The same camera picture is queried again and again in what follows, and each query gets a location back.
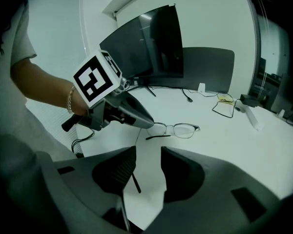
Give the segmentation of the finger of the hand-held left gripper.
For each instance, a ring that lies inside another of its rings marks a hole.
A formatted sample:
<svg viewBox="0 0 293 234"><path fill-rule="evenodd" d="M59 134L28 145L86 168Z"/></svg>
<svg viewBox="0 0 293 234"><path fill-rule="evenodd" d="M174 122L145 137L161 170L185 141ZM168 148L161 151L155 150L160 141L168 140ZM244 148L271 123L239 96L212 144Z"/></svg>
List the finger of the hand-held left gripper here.
<svg viewBox="0 0 293 234"><path fill-rule="evenodd" d="M122 123L137 128L148 129L154 125L152 116L146 110L136 110L131 107L119 107Z"/></svg>
<svg viewBox="0 0 293 234"><path fill-rule="evenodd" d="M145 109L145 107L139 102L137 98L135 98L130 93L125 93L125 101L126 104L131 108L136 115L141 115L142 117L152 119L152 116Z"/></svg>

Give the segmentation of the grey printed t-shirt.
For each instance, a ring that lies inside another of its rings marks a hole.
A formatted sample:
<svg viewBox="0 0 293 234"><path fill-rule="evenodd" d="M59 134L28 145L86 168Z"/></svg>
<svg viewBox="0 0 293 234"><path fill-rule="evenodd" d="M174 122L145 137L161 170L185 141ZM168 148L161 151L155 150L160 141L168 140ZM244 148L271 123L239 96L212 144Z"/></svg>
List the grey printed t-shirt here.
<svg viewBox="0 0 293 234"><path fill-rule="evenodd" d="M56 140L26 107L26 98L10 77L11 66L36 56L27 29L29 6L24 1L0 35L0 199L30 201L46 191L36 164L37 152L53 161L75 155Z"/></svg>

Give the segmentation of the black curved monitor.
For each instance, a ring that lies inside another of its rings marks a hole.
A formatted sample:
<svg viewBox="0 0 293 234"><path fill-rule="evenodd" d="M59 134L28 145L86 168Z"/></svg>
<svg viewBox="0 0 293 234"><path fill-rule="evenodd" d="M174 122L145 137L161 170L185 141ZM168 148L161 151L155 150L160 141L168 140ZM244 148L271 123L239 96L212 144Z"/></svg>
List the black curved monitor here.
<svg viewBox="0 0 293 234"><path fill-rule="evenodd" d="M165 5L120 26L100 43L133 89L168 86L184 76L183 45L175 5Z"/></svg>

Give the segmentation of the dark glass cabinet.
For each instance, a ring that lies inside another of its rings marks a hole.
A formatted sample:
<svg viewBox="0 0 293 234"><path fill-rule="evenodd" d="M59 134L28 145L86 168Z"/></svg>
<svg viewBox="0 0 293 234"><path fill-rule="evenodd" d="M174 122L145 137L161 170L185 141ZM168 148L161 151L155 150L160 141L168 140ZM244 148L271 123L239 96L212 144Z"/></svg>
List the dark glass cabinet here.
<svg viewBox="0 0 293 234"><path fill-rule="evenodd" d="M284 74L290 62L288 32L275 22L257 15L257 54L249 95L271 111Z"/></svg>

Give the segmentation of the dark grey divider panel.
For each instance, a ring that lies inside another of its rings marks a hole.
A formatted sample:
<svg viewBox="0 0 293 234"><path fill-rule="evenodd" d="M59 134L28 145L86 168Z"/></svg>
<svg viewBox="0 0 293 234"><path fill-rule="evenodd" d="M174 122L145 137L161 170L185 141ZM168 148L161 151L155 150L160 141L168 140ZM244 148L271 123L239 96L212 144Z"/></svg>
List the dark grey divider panel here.
<svg viewBox="0 0 293 234"><path fill-rule="evenodd" d="M183 49L184 76L180 87L197 90L200 83L205 90L227 93L230 89L235 54L232 50L211 47Z"/></svg>

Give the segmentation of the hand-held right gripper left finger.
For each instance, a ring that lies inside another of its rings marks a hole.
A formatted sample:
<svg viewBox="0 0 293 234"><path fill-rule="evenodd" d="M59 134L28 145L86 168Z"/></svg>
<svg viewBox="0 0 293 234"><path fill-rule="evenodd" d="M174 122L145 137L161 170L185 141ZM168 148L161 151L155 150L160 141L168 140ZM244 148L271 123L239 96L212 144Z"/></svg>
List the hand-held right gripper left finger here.
<svg viewBox="0 0 293 234"><path fill-rule="evenodd" d="M43 178L69 234L130 234L124 189L136 168L136 147L53 162L40 153Z"/></svg>

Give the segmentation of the white power strip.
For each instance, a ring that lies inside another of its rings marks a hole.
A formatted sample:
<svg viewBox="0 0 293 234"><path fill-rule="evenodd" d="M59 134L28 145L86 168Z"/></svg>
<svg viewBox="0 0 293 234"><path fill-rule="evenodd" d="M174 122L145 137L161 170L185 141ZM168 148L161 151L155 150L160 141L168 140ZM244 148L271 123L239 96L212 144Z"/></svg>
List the white power strip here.
<svg viewBox="0 0 293 234"><path fill-rule="evenodd" d="M236 101L235 106L240 106L245 109L244 114L247 116L247 118L249 119L249 122L251 123L252 127L256 131L260 132L263 129L264 124L255 115L253 107L249 107L247 105L244 105L239 99Z"/></svg>

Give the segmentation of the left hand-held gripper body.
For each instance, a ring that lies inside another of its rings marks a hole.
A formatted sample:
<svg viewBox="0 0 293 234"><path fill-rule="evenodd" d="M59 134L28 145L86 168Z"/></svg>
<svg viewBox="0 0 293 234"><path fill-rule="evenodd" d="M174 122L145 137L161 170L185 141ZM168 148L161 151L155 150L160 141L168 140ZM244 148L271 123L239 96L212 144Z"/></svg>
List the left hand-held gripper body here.
<svg viewBox="0 0 293 234"><path fill-rule="evenodd" d="M78 123L100 131L111 121L138 127L135 110L127 103L127 99L132 99L127 92L130 83L107 51L97 50L87 57L74 72L73 85L87 111L84 116L73 114L62 124L64 131Z"/></svg>

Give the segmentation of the person's left forearm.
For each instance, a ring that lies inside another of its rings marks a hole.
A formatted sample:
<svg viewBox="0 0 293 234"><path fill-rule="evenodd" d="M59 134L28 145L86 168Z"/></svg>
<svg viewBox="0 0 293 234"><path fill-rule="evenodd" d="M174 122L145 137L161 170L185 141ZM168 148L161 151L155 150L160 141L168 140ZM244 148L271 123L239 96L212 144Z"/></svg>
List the person's left forearm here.
<svg viewBox="0 0 293 234"><path fill-rule="evenodd" d="M13 64L10 77L26 98L69 108L80 116L86 115L88 106L79 92L73 89L73 83L48 74L29 58Z"/></svg>

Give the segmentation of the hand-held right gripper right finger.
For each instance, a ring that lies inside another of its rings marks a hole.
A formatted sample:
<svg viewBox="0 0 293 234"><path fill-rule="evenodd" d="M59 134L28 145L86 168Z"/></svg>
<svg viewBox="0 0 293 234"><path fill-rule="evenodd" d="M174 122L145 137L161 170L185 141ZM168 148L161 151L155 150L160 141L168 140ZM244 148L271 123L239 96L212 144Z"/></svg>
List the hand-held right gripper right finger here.
<svg viewBox="0 0 293 234"><path fill-rule="evenodd" d="M146 234L255 234L279 199L236 165L163 146L163 209Z"/></svg>

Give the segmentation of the eyeglasses with thin frame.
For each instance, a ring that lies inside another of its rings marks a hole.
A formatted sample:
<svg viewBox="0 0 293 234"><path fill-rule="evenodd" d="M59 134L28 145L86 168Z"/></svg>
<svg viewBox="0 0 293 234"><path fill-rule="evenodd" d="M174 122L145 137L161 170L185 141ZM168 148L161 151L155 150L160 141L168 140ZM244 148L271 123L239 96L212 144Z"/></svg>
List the eyeglasses with thin frame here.
<svg viewBox="0 0 293 234"><path fill-rule="evenodd" d="M132 176L139 194L156 191L164 185L161 166L161 145L170 137L189 139L200 131L200 127L190 123L164 124L155 122L149 129L140 129L135 140L137 147L137 168Z"/></svg>

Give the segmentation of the black adapter box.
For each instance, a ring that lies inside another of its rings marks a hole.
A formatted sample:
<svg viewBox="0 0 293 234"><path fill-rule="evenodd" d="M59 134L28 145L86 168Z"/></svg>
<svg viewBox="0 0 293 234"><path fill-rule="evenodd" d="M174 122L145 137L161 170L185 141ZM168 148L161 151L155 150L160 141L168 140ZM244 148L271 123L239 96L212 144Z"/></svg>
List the black adapter box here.
<svg viewBox="0 0 293 234"><path fill-rule="evenodd" d="M250 95L241 94L240 101L249 107L257 107L259 105L257 98Z"/></svg>

